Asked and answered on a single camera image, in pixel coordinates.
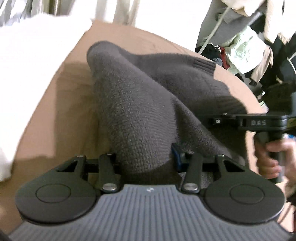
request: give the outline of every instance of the handheld grip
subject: handheld grip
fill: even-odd
[[[284,156],[283,156],[283,152],[270,152],[269,153],[269,156],[272,158],[272,159],[275,159],[279,162],[279,166],[281,166],[281,171],[278,175],[278,177],[276,178],[272,178],[270,179],[270,181],[272,183],[282,183],[284,181]]]
[[[258,140],[262,143],[262,144],[266,144],[268,142],[271,141],[276,141],[276,140],[280,140],[283,138],[283,133],[282,132],[260,132],[256,134],[256,137],[258,138]],[[283,177],[284,177],[284,166],[285,166],[285,158],[284,158],[284,152],[270,152],[269,156],[272,159],[275,159],[279,162],[279,166],[282,167],[281,172],[279,173],[278,177],[276,178],[272,178],[270,179],[270,181],[274,184],[276,183],[281,183],[284,181]]]

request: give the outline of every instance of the gray sweater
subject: gray sweater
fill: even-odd
[[[203,115],[245,114],[215,63],[180,54],[134,55],[109,42],[87,53],[99,125],[127,183],[178,184],[171,143],[203,155],[224,154],[245,164],[245,132],[206,128]],[[212,181],[203,173],[202,186]]]

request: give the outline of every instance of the white cord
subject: white cord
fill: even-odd
[[[199,54],[201,54],[205,47],[208,45],[208,43],[210,42],[211,38],[214,36],[215,32],[217,31],[217,29],[219,28],[219,26],[221,25],[224,16],[227,14],[227,12],[230,10],[230,7],[228,6],[226,8],[226,10],[224,11],[224,13],[221,15],[221,17],[219,18],[216,26],[214,27],[213,31],[211,32],[210,36],[207,38],[207,40],[205,41],[205,43],[203,44],[202,48],[200,49],[200,51],[198,52]]]

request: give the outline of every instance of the metal screw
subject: metal screw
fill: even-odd
[[[196,191],[198,189],[198,185],[195,183],[186,183],[183,187],[187,191]]]
[[[103,189],[105,191],[115,191],[117,189],[117,185],[115,183],[105,183],[103,185]]]

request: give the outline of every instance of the finger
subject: finger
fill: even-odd
[[[281,171],[281,167],[260,167],[258,171],[261,175],[272,175],[279,173]]]
[[[270,152],[289,151],[293,152],[296,148],[296,142],[294,139],[281,139],[272,141],[266,144],[266,149]]]
[[[276,178],[276,177],[279,176],[278,173],[275,173],[275,174],[267,174],[267,175],[262,175],[262,174],[260,174],[260,175],[263,176],[263,177],[266,178],[266,179],[273,179],[273,178]]]
[[[255,153],[254,153],[254,155],[257,158],[266,157],[267,156],[267,151],[266,151],[265,147],[256,138],[254,138],[254,146],[255,146]]]
[[[256,165],[258,167],[275,167],[279,164],[277,160],[274,160],[268,156],[258,158]]]

